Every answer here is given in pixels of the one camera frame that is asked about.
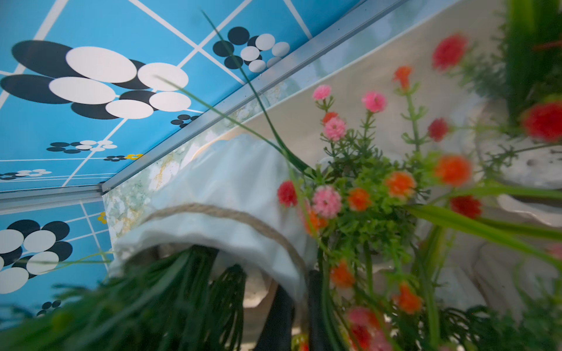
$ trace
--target yellow flower pattern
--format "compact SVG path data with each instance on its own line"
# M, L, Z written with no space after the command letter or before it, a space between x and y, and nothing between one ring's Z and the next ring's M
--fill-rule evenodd
M139 153L139 154L129 154L127 155L127 157L125 157L126 159L139 159L143 154Z
M98 217L98 221L102 222L103 224L107 224L107 218L105 212L100 213L100 216Z

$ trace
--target metal ceiling trim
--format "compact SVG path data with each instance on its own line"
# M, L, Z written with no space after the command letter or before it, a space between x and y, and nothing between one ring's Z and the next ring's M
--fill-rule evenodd
M101 195L101 184L0 193L0 214L21 212L20 209L29 211L36 207L65 206L80 200L101 200Z
M336 21L333 25L284 57L272 68L253 79L252 84L254 88L259 94L267 91L407 1L408 0L366 0ZM250 86L246 84L218 103L215 108L229 115L253 99L254 95L252 90ZM221 119L222 117L216 112L207 111L203 113L198 119L189 124L189 128L179 130L103 183L103 193L107 193L109 190L131 178L161 157L193 139Z

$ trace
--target white cloth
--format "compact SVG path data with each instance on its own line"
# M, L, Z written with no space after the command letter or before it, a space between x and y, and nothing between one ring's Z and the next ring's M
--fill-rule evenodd
M214 143L180 170L152 198L147 214L187 203L211 204L251 214L285 236L311 268L316 242L307 235L295 208L279 204L277 189L289 179L284 157L271 145L249 135ZM200 213L179 213L138 226L117 239L112 271L131 256L161 244L198 244L220 249L219 270L239 263L271 276L295 300L306 291L304 277L287 251L252 227Z

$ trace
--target twine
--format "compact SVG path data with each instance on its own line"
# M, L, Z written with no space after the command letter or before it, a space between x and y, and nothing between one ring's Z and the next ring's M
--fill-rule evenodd
M234 220L249 225L264 237L269 238L275 241L276 243L278 243L279 245L281 245L287 251L289 257L291 258L291 261L302 272L302 276L305 278L305 284L308 287L309 274L308 274L308 270L306 269L305 261L298 254L294 246L289 242L289 240L287 240L287 238L285 238L276 229L274 229L267 223L261 221L259 218L252 216L249 213L237 211L235 209L230 209L230 208L222 208L215 205L208 205L202 203L188 203L184 205L160 209L150 214L148 217L146 217L141 224L144 224L156 218L164 218L164 217L177 215L178 213L203 213L208 216L212 216L216 218L227 218L230 220Z

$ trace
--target ceiling panel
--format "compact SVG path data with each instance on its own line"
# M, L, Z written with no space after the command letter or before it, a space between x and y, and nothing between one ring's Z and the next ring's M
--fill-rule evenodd
M0 192L99 184L357 0L0 1Z

